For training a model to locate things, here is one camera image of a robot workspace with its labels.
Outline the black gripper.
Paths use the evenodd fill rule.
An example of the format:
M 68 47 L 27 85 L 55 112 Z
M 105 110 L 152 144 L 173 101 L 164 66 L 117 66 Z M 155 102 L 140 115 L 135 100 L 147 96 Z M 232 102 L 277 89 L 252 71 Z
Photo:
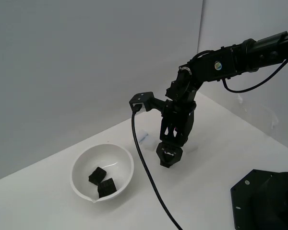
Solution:
M 182 158 L 182 146 L 187 142 L 188 136 L 194 123 L 194 110 L 196 102 L 176 103 L 166 100 L 165 107 L 161 113 L 162 121 L 160 128 L 160 140 L 170 147 L 171 160 L 165 152 L 164 144 L 160 142 L 156 153 L 160 159 L 161 166 L 169 166 L 179 162 Z

